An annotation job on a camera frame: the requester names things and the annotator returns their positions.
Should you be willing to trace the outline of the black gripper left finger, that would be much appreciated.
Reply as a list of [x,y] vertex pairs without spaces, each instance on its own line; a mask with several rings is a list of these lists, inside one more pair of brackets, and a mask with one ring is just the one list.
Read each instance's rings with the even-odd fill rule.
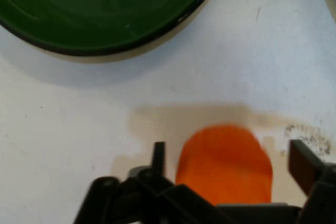
[[185,185],[164,177],[165,144],[156,142],[151,165],[119,182],[94,180],[75,223],[228,223],[228,216]]

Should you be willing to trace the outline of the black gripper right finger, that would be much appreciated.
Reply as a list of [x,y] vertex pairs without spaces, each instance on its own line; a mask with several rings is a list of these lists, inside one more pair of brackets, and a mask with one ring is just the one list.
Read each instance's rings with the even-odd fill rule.
[[323,162],[303,141],[291,140],[288,169],[307,196],[297,223],[335,223],[335,163]]

